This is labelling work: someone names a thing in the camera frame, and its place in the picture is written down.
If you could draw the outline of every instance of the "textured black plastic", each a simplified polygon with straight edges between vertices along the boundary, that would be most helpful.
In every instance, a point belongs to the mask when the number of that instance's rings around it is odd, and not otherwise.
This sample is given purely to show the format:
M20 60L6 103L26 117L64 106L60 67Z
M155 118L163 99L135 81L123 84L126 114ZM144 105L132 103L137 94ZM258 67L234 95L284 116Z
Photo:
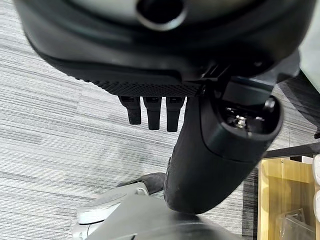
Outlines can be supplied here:
M168 132L178 131L180 109L183 107L185 99L185 97L166 98L166 130Z
M162 97L144 97L143 102L148 115L149 130L159 130Z
M59 71L91 82L117 96L174 97L196 96L201 82L182 82L174 71L143 70L101 63L75 62L47 56L32 45L36 53Z
M128 112L129 123L131 125L141 124L141 107L140 97L126 97L119 96L121 104L126 108Z
M236 136L233 139L233 136L229 135L228 140L233 144L220 145L224 153L221 156L210 148L224 139L226 131L220 129L217 132L216 129L206 129L217 134L215 141L204 141L202 118L207 112L202 112L203 104L198 97L189 99L184 124L168 164L164 185L164 197L169 208L188 214L204 213L222 202L252 171L260 161L264 149L277 136L277 134L271 134L252 139L248 149L242 148L243 137ZM234 154L230 153L234 151L239 154L237 158L231 158Z
M203 82L191 82L201 79L211 63L231 64L234 76L246 76L289 56L303 40L315 0L264 0L236 18L168 32L116 24L65 0L14 3L34 48L52 57L47 62L68 75L118 96L192 97ZM86 64L103 66L92 69Z

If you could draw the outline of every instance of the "striped carpet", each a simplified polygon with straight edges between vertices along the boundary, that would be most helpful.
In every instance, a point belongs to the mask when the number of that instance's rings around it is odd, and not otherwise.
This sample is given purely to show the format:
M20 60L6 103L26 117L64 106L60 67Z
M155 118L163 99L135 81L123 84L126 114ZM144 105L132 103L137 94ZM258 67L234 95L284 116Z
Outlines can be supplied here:
M44 62L9 0L0 2L0 23L0 239L70 240L80 206L120 182L165 172L179 133L166 132L164 105L159 131L148 130L144 108L142 125L131 126L116 96ZM316 142L320 94L302 78L274 94L286 115L271 149ZM204 215L255 239L257 179L255 169Z

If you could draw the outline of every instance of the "white object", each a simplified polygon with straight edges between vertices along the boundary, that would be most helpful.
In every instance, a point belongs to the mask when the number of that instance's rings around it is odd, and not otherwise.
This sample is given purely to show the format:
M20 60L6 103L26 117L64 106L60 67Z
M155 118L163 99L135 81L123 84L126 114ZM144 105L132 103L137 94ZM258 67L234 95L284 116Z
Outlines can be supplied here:
M142 182L114 188L101 195L97 200L90 202L78 210L79 224L92 224L106 220L120 203L131 195L147 195L148 190Z
M302 156L302 163L311 165L314 164L314 159L312 157Z
M146 185L137 182L114 188L80 208L77 212L78 222L73 228L72 239L87 239L120 206L124 199L132 195L149 196Z
M313 159L312 168L314 180L320 186L320 154L316 155Z
M310 28L300 46L300 68L320 93L320 1L316 2Z
M320 222L320 190L314 195L313 210L316 219Z

